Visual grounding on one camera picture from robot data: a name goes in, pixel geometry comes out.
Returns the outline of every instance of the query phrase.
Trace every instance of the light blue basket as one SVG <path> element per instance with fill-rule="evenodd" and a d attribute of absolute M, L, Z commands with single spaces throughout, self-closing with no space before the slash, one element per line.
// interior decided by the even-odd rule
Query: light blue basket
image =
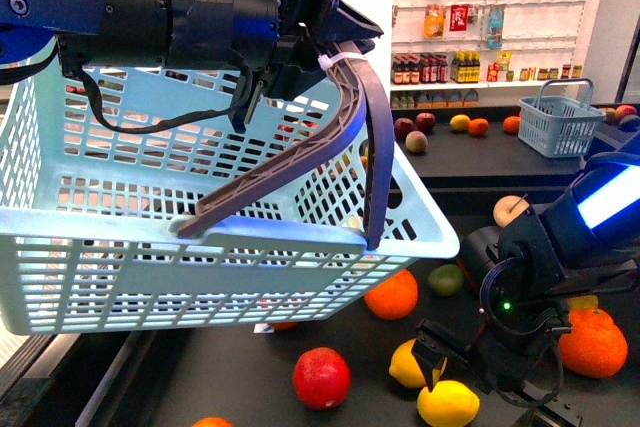
<path fill-rule="evenodd" d="M 103 69 L 112 123 L 229 105 L 231 73 Z M 197 199 L 313 134 L 339 105 L 322 82 L 263 100 L 245 135 L 226 116 L 137 136 L 101 127 L 51 66 L 13 91 L 0 130 L 0 304 L 20 334 L 323 319 L 458 239 L 401 151 L 385 238 L 360 228 L 362 131 L 341 155 L 207 230 L 174 234 Z"/>
<path fill-rule="evenodd" d="M 584 83 L 589 85 L 582 101 L 562 96 L 543 96 L 551 84 Z M 536 97 L 520 99 L 518 138 L 551 159 L 580 157 L 589 152 L 598 124 L 605 115 L 591 107 L 593 83 L 589 79 L 549 80 Z"/>

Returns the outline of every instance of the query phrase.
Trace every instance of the wire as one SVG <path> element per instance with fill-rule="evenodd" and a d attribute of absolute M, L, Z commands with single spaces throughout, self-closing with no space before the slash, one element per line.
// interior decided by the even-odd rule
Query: wire
<path fill-rule="evenodd" d="M 251 94 L 253 71 L 244 62 L 244 59 L 242 59 L 240 56 L 238 56 L 238 58 L 241 59 L 241 75 L 243 75 L 245 78 L 245 85 L 243 86 L 243 91 L 240 99 L 238 99 L 236 102 L 233 102 L 227 109 L 199 110 L 196 112 L 189 112 L 188 114 L 179 115 L 172 119 L 161 120 L 157 124 L 149 125 L 147 127 L 121 127 L 119 125 L 109 123 L 109 121 L 104 117 L 102 93 L 100 92 L 100 87 L 98 87 L 96 81 L 93 79 L 93 77 L 91 77 L 84 71 L 81 65 L 73 70 L 73 75 L 75 75 L 82 82 L 82 85 L 84 86 L 87 93 L 87 98 L 89 99 L 91 112 L 95 116 L 96 120 L 100 123 L 100 125 L 114 132 L 125 134 L 155 134 L 157 132 L 163 132 L 165 130 L 173 129 L 181 125 L 228 115 L 246 104 Z"/>
<path fill-rule="evenodd" d="M 518 264 L 515 262 L 515 260 L 507 259 L 504 262 L 500 262 L 497 266 L 491 269 L 491 271 L 489 271 L 489 273 L 482 281 L 482 286 L 480 287 L 480 306 L 483 308 L 485 314 L 487 314 L 487 316 L 497 327 L 511 335 L 525 336 L 533 334 L 534 332 L 540 330 L 549 320 L 557 317 L 557 314 L 552 308 L 543 310 L 533 321 L 533 326 L 529 330 L 524 331 L 507 327 L 502 323 L 502 321 L 500 321 L 500 319 L 498 319 L 498 317 L 493 312 L 493 308 L 491 307 L 492 288 L 500 275 L 517 266 Z"/>
<path fill-rule="evenodd" d="M 515 407 L 523 407 L 525 409 L 536 409 L 538 407 L 541 407 L 547 404 L 548 402 L 552 401 L 558 396 L 558 394 L 562 390 L 562 385 L 564 384 L 564 368 L 562 366 L 562 355 L 560 354 L 560 349 L 558 348 L 558 343 L 556 342 L 556 340 L 553 337 L 547 337 L 547 338 L 549 339 L 549 345 L 556 358 L 556 372 L 557 372 L 556 385 L 553 387 L 553 389 L 550 392 L 545 394 L 543 397 L 541 397 L 540 399 L 534 399 L 534 400 L 514 399 L 513 397 L 509 396 L 506 392 L 503 392 L 497 389 L 496 388 L 497 386 L 492 386 L 493 390 L 495 390 L 498 393 L 498 395 L 502 400 L 504 400 L 505 402 Z"/>
<path fill-rule="evenodd" d="M 23 65 L 0 71 L 0 85 L 11 85 L 32 77 L 46 69 L 58 53 L 54 47 L 49 56 L 37 64 Z"/>

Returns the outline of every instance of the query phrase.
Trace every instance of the yellow lemon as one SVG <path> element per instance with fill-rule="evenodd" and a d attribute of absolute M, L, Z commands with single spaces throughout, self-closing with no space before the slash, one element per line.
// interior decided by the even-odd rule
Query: yellow lemon
<path fill-rule="evenodd" d="M 427 385 L 418 362 L 411 353 L 416 339 L 407 340 L 391 356 L 389 375 L 409 389 L 418 389 Z"/>
<path fill-rule="evenodd" d="M 441 380 L 432 392 L 425 387 L 418 395 L 418 413 L 431 427 L 463 427 L 479 410 L 478 396 L 455 380 Z"/>
<path fill-rule="evenodd" d="M 469 122 L 471 122 L 471 119 L 468 115 L 458 114 L 451 118 L 449 125 L 451 126 L 451 130 L 455 130 L 456 132 L 465 132 L 469 130 Z"/>
<path fill-rule="evenodd" d="M 571 309 L 597 309 L 598 297 L 596 295 L 581 295 L 567 299 Z"/>

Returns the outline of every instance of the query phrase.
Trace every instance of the orange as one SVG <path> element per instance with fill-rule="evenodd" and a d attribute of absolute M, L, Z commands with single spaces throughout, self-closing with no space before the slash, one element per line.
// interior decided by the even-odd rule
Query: orange
<path fill-rule="evenodd" d="M 507 117 L 502 123 L 502 128 L 507 134 L 517 134 L 520 130 L 520 117 L 517 115 Z"/>
<path fill-rule="evenodd" d="M 367 307 L 383 320 L 397 320 L 411 313 L 418 303 L 418 282 L 401 270 L 364 294 Z"/>
<path fill-rule="evenodd" d="M 617 373 L 629 347 L 624 334 L 602 309 L 571 309 L 570 334 L 560 337 L 562 363 L 578 374 L 605 379 Z"/>
<path fill-rule="evenodd" d="M 191 427 L 233 427 L 233 425 L 221 417 L 205 417 Z"/>
<path fill-rule="evenodd" d="M 487 119 L 473 119 L 469 122 L 469 134 L 474 137 L 481 137 L 489 131 L 489 121 Z"/>
<path fill-rule="evenodd" d="M 272 322 L 269 325 L 273 327 L 273 330 L 288 330 L 299 323 L 300 322 Z"/>

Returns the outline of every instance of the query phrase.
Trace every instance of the white shelf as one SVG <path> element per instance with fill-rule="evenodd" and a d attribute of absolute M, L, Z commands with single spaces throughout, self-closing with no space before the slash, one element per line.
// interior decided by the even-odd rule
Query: white shelf
<path fill-rule="evenodd" d="M 544 83 L 544 80 L 528 80 L 523 82 L 486 82 L 483 80 L 473 84 L 457 84 L 455 82 L 448 82 L 446 84 L 391 84 L 390 90 L 391 92 L 406 92 L 416 90 L 523 89 L 528 87 L 540 88 Z"/>
<path fill-rule="evenodd" d="M 446 84 L 407 84 L 395 85 L 391 84 L 392 92 L 403 92 L 412 90 L 463 90 L 463 89 L 486 89 L 486 82 L 478 82 L 473 84 L 457 84 L 455 82 L 447 82 Z"/>

